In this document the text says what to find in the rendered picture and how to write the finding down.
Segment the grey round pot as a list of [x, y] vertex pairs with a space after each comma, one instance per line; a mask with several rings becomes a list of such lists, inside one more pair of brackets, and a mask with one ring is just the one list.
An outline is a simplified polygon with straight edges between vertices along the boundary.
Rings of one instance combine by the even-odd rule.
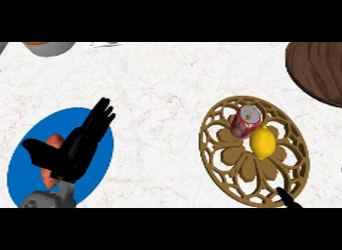
[[54, 57], [65, 54], [74, 47], [74, 42], [47, 42], [43, 44], [25, 43], [29, 51], [40, 57]]

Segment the red soda can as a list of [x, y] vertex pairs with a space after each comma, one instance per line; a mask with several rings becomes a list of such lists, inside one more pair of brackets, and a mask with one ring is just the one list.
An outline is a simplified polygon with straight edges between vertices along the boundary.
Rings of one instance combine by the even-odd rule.
[[262, 122], [262, 114], [254, 105], [244, 105], [235, 114], [231, 123], [231, 132], [236, 139], [245, 139]]

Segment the brown wooden bowl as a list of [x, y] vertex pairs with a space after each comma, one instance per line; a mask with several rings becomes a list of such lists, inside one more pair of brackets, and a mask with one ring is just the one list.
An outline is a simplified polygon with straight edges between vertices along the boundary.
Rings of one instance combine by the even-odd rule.
[[342, 42], [291, 42], [285, 68], [303, 92], [342, 108]]

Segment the yellow lemon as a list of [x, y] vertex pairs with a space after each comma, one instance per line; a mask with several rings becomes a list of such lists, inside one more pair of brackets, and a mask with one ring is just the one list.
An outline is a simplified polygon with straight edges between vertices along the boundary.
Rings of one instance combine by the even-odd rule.
[[275, 151], [276, 141], [265, 126], [259, 127], [250, 136], [250, 148], [259, 160], [269, 157]]

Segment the brown openwork round placemat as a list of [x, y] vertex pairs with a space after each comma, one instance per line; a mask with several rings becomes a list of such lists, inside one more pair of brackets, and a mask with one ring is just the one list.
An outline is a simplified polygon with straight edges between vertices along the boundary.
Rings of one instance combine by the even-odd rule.
[[[276, 150], [263, 160], [245, 149], [245, 140], [231, 134], [234, 114], [228, 115], [225, 109], [238, 110], [244, 104], [260, 110], [262, 124], [276, 139]], [[216, 103], [199, 125], [199, 158], [213, 182], [242, 204], [259, 208], [284, 205], [269, 183], [276, 176], [282, 177], [282, 189], [291, 197], [302, 193], [311, 170], [306, 142], [288, 115], [268, 101], [234, 96]]]

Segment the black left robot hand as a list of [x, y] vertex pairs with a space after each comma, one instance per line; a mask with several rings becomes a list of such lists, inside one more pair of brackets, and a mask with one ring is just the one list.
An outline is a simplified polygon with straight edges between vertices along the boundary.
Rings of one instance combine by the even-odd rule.
[[109, 103], [106, 98], [99, 100], [83, 125], [74, 129], [59, 148], [37, 139], [23, 140], [31, 163], [51, 171], [54, 180], [74, 184], [86, 174], [97, 144], [115, 118]]

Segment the blue oval plate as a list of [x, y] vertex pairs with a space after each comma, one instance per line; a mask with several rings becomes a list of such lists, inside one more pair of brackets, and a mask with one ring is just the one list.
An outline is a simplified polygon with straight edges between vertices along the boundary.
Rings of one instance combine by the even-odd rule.
[[[28, 138], [46, 141], [53, 135], [59, 134], [68, 137], [72, 130], [83, 125], [90, 109], [83, 107], [71, 107], [62, 109], [46, 116], [28, 130], [23, 140]], [[91, 159], [84, 176], [75, 184], [75, 200], [81, 203], [96, 189], [111, 162], [114, 150], [112, 131], [108, 130], [97, 144], [97, 150]], [[22, 145], [17, 145], [7, 173], [7, 188], [11, 200], [20, 205], [26, 196], [37, 190], [47, 190], [41, 180], [40, 168], [31, 164], [28, 151]]]

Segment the orange sweet potato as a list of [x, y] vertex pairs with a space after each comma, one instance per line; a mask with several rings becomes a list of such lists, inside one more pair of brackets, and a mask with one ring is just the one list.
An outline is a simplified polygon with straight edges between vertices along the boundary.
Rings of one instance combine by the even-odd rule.
[[[59, 134], [53, 134], [48, 139], [46, 140], [46, 143], [59, 148], [62, 143], [63, 143], [63, 138]], [[48, 189], [54, 188], [56, 185], [56, 181], [54, 179], [50, 177], [51, 171], [47, 169], [40, 169], [40, 173], [41, 173], [41, 180], [43, 180], [43, 184]]]

